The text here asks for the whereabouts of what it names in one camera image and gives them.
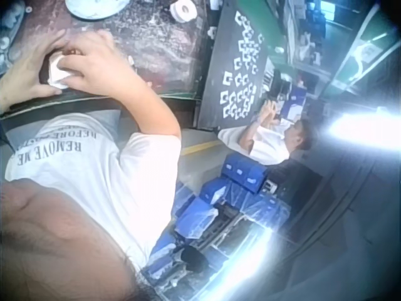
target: black hair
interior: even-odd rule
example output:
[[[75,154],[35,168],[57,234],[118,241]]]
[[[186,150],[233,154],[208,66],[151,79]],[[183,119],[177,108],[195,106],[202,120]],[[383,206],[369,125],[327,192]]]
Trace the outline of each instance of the black hair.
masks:
[[[316,144],[318,140],[318,133],[316,128],[312,123],[307,119],[301,119],[299,122],[302,124],[302,143],[297,147],[297,149],[301,149],[304,151],[308,151]]]

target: white t-shirt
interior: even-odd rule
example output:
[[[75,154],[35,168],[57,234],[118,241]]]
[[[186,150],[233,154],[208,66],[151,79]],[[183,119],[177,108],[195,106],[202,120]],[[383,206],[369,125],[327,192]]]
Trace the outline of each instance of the white t-shirt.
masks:
[[[258,127],[253,137],[254,144],[250,154],[238,144],[238,140],[246,127],[221,130],[218,137],[230,149],[250,157],[260,164],[273,165],[289,158],[289,152],[284,143],[284,131],[290,125],[291,123],[283,120],[278,126],[274,127],[274,130]]]
[[[18,148],[6,179],[69,195],[140,270],[170,221],[180,149],[175,136],[136,133],[120,151],[97,120],[68,114]]]

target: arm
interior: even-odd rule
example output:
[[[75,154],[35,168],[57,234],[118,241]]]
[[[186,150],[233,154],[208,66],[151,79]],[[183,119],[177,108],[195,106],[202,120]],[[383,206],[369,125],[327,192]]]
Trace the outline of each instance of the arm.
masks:
[[[63,83],[76,90],[110,96],[124,105],[143,134],[174,135],[180,139],[177,119],[163,100],[132,70],[116,50],[107,31],[81,34],[71,41],[59,68],[76,70],[82,76],[68,77]]]
[[[61,94],[60,89],[40,84],[39,71],[46,54],[66,44],[64,35],[65,30],[47,34],[0,79],[0,115],[17,103]]]
[[[259,126],[263,126],[265,128],[270,128],[273,123],[273,118],[276,115],[276,104],[271,102],[270,100],[266,102],[259,115],[258,119],[248,126],[244,132],[241,134],[238,144],[241,146],[248,154],[251,153],[256,132],[258,131]]]
[[[255,133],[258,131],[258,127],[260,126],[260,121],[259,119],[253,123],[251,123],[245,130],[242,132],[238,144],[243,148],[248,154],[251,153],[252,148],[253,148],[253,136],[255,136]]]

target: worker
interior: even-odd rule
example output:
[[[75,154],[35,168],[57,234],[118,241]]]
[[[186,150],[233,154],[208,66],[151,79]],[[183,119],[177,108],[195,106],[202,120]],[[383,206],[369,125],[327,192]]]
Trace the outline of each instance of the worker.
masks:
[[[79,72],[63,83],[118,100],[140,132],[120,151],[107,116],[66,114],[16,148],[1,185],[1,300],[151,300],[140,270],[170,221],[180,127],[110,33],[64,38],[52,32],[1,78],[1,111],[61,93],[38,73],[63,48],[81,53],[58,63]]]
[[[265,166],[283,162],[296,149],[311,148],[316,134],[308,120],[291,124],[275,116],[276,103],[268,100],[249,126],[220,130],[218,138],[230,149]]]

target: workbench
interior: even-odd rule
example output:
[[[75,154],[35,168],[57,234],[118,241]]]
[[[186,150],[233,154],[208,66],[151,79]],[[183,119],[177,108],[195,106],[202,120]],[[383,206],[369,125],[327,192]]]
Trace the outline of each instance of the workbench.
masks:
[[[99,21],[85,21],[70,14],[64,0],[25,0],[32,12],[26,14],[10,48],[15,61],[49,29],[68,29],[70,35],[106,29],[117,47],[135,62],[138,73],[160,94],[194,98],[204,60],[207,39],[205,0],[194,0],[198,17],[178,23],[170,14],[170,0],[134,0],[118,14]]]

